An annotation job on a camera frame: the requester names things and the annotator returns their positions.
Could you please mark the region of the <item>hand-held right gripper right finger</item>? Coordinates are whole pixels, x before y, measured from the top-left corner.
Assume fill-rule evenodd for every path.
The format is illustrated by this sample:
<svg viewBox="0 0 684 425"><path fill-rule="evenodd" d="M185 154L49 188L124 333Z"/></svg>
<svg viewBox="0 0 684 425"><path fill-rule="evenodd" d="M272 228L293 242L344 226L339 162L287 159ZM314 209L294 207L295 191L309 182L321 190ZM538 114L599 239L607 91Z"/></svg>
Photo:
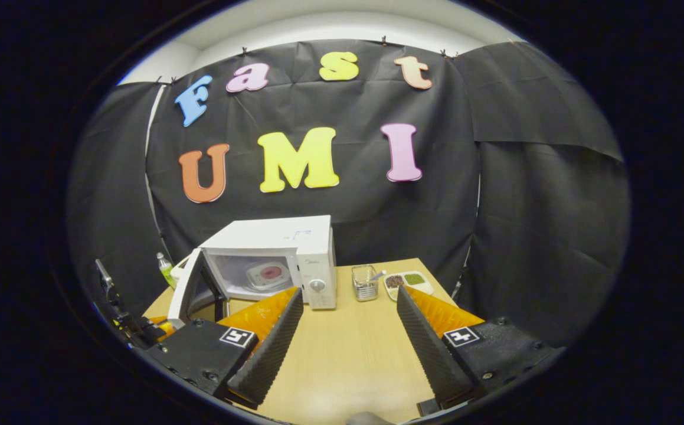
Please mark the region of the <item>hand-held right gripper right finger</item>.
<svg viewBox="0 0 684 425"><path fill-rule="evenodd" d="M482 319L407 286L397 294L398 317L439 408L519 384L558 354L509 318Z"/></svg>

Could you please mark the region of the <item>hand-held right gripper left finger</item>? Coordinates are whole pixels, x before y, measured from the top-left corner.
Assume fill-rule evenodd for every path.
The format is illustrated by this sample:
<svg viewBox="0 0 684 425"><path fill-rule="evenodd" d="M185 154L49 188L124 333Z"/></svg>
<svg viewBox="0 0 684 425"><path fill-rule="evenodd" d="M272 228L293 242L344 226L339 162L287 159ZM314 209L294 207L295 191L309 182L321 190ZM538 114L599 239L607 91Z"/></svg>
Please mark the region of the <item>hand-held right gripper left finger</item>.
<svg viewBox="0 0 684 425"><path fill-rule="evenodd" d="M303 311L302 291L291 287L217 322L196 318L145 353L209 396L256 407L282 367Z"/></svg>

